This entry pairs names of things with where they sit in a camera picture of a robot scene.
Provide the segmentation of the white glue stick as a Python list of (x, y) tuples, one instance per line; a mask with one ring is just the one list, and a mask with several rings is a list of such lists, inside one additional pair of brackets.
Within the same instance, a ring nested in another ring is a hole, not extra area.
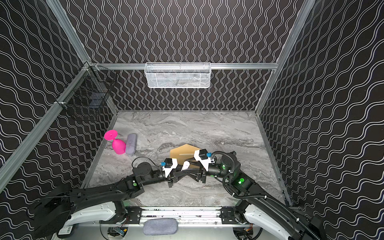
[(187, 170), (189, 167), (190, 167), (190, 162), (189, 161), (184, 161), (183, 165), (182, 165), (182, 168), (181, 168), (181, 171), (185, 171)]

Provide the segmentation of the brown manila envelope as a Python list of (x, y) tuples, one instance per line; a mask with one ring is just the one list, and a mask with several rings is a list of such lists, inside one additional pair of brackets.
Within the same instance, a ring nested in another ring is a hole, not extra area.
[(184, 161), (187, 159), (193, 159), (195, 151), (200, 150), (195, 146), (184, 144), (180, 147), (170, 150), (170, 158), (177, 159), (179, 165), (183, 165)]

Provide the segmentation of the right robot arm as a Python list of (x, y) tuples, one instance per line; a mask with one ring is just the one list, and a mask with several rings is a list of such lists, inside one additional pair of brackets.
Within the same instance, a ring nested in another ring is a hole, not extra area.
[(266, 192), (241, 170), (236, 152), (197, 150), (191, 159), (179, 166), (183, 174), (202, 181), (208, 175), (218, 177), (223, 188), (239, 202), (234, 215), (240, 223), (250, 223), (269, 232), (279, 240), (325, 240), (323, 222), (307, 218)]

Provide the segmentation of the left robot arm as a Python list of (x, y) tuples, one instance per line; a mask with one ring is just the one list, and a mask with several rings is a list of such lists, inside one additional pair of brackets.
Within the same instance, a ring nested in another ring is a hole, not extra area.
[(165, 167), (153, 170), (151, 164), (140, 163), (133, 168), (133, 173), (116, 183), (88, 189), (72, 189), (62, 185), (51, 191), (46, 197), (36, 201), (31, 212), (33, 237), (44, 238), (57, 233), (71, 215), (99, 204), (111, 202), (118, 209), (118, 220), (123, 217), (123, 201), (136, 198), (144, 193), (144, 186), (168, 182), (169, 187), (187, 174), (181, 167)]

